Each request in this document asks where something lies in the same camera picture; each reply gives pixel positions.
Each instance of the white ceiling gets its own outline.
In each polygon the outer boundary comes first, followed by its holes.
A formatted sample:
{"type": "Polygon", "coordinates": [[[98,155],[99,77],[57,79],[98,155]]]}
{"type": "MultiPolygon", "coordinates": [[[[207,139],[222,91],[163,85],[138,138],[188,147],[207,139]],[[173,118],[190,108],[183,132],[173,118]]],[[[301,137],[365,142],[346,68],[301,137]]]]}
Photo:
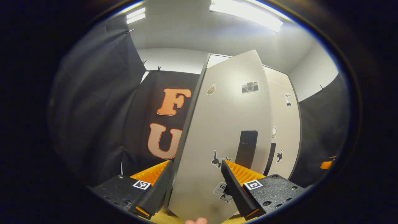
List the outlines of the white ceiling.
{"type": "Polygon", "coordinates": [[[145,19],[129,24],[137,49],[182,48],[235,56],[255,49],[263,64],[289,74],[315,39],[284,21],[278,33],[227,14],[210,12],[211,0],[146,0],[145,19]]]}

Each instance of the ceiling light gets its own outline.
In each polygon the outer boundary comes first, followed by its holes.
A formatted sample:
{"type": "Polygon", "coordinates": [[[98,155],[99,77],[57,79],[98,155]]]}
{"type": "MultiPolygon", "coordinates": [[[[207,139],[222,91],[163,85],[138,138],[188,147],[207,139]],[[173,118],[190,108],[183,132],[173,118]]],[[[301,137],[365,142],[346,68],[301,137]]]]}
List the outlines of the ceiling light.
{"type": "Polygon", "coordinates": [[[144,1],[135,3],[134,5],[131,5],[131,6],[127,7],[127,8],[125,8],[125,9],[123,9],[123,10],[120,11],[120,12],[121,12],[121,13],[126,13],[126,12],[128,12],[128,11],[130,11],[130,10],[132,10],[132,9],[134,9],[134,8],[136,8],[136,7],[138,7],[138,6],[140,6],[140,5],[142,5],[143,3],[144,3],[144,1]]]}
{"type": "Polygon", "coordinates": [[[133,23],[133,22],[135,22],[137,20],[142,20],[143,18],[145,18],[145,13],[140,14],[138,16],[134,16],[133,18],[128,19],[127,20],[127,24],[133,23]]]}
{"type": "Polygon", "coordinates": [[[263,25],[275,32],[281,29],[283,22],[267,12],[245,3],[232,0],[212,0],[210,11],[238,16],[257,24],[263,25]]]}
{"type": "Polygon", "coordinates": [[[138,15],[144,13],[144,12],[145,12],[145,7],[143,7],[142,9],[139,9],[139,10],[137,10],[137,11],[134,11],[134,12],[128,14],[126,17],[127,17],[127,19],[130,19],[130,18],[132,18],[132,17],[134,17],[134,16],[138,16],[138,15]]]}
{"type": "Polygon", "coordinates": [[[245,1],[250,2],[250,3],[253,3],[253,4],[258,5],[258,6],[260,6],[260,7],[263,7],[264,9],[266,9],[266,10],[268,10],[268,11],[274,13],[275,15],[277,15],[277,16],[279,16],[279,17],[285,19],[285,20],[291,21],[291,18],[287,17],[285,14],[283,14],[283,13],[279,12],[278,10],[273,9],[273,8],[271,8],[271,7],[269,7],[269,6],[265,5],[265,4],[263,4],[263,3],[261,3],[261,2],[258,2],[258,1],[256,1],[256,0],[245,0],[245,1]]]}

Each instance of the black curtain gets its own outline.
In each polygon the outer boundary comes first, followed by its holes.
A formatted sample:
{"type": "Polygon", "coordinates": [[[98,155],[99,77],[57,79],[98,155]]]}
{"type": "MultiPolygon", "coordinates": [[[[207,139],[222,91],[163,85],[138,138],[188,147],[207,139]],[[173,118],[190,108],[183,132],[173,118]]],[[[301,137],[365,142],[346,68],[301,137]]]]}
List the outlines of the black curtain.
{"type": "Polygon", "coordinates": [[[158,158],[148,150],[148,138],[151,132],[150,124],[156,123],[166,128],[159,140],[159,148],[168,151],[172,140],[171,129],[182,130],[191,97],[185,97],[181,108],[174,105],[176,114],[165,116],[157,114],[162,107],[165,97],[164,90],[185,89],[194,93],[199,74],[183,73],[175,71],[150,71],[136,91],[126,118],[124,138],[127,150],[123,153],[123,174],[133,175],[141,170],[150,168],[164,159],[158,158]]]}
{"type": "Polygon", "coordinates": [[[83,183],[120,173],[123,124],[145,70],[125,15],[97,24],[62,59],[47,119],[57,154],[83,183]]]}
{"type": "Polygon", "coordinates": [[[299,102],[302,126],[300,154],[290,181],[302,187],[314,184],[326,172],[320,166],[339,154],[350,120],[350,97],[344,76],[299,102]]]}

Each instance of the orange object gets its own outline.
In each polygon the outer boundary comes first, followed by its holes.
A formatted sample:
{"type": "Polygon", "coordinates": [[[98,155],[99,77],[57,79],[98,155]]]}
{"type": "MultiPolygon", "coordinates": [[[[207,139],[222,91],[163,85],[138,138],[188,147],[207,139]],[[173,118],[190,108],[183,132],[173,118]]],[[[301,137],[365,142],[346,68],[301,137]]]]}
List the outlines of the orange object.
{"type": "Polygon", "coordinates": [[[329,169],[333,161],[326,161],[321,164],[321,169],[329,169]]]}
{"type": "Polygon", "coordinates": [[[250,214],[248,214],[246,217],[250,217],[251,215],[255,214],[256,212],[258,212],[258,208],[256,210],[254,210],[253,212],[251,212],[250,214]]]}
{"type": "Polygon", "coordinates": [[[189,89],[167,88],[163,92],[164,92],[164,99],[162,107],[156,111],[160,115],[167,115],[167,116],[176,115],[177,111],[174,109],[174,104],[176,104],[177,108],[181,108],[182,105],[184,104],[184,96],[186,98],[191,97],[191,91],[189,89]]]}
{"type": "Polygon", "coordinates": [[[135,210],[136,210],[137,212],[139,212],[139,213],[145,215],[145,216],[149,216],[149,214],[148,214],[144,209],[142,209],[140,206],[135,207],[135,210]]]}
{"type": "Polygon", "coordinates": [[[244,183],[249,181],[258,180],[264,178],[265,176],[259,174],[251,169],[243,167],[239,164],[233,163],[231,161],[225,160],[229,168],[231,169],[232,173],[234,174],[235,178],[238,180],[240,186],[243,186],[244,183]]]}
{"type": "Polygon", "coordinates": [[[162,173],[162,171],[164,170],[164,168],[166,167],[166,165],[169,163],[169,161],[170,160],[164,161],[163,163],[159,163],[158,165],[150,167],[130,177],[139,181],[148,182],[153,186],[158,177],[160,176],[160,174],[162,173]]]}

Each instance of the fingertip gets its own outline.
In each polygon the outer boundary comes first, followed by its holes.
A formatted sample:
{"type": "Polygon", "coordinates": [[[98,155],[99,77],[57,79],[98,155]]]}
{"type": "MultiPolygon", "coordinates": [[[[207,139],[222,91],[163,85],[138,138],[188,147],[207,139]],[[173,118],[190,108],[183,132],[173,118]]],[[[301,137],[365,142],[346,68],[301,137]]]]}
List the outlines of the fingertip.
{"type": "Polygon", "coordinates": [[[207,219],[199,217],[196,219],[196,224],[207,224],[207,219]]]}

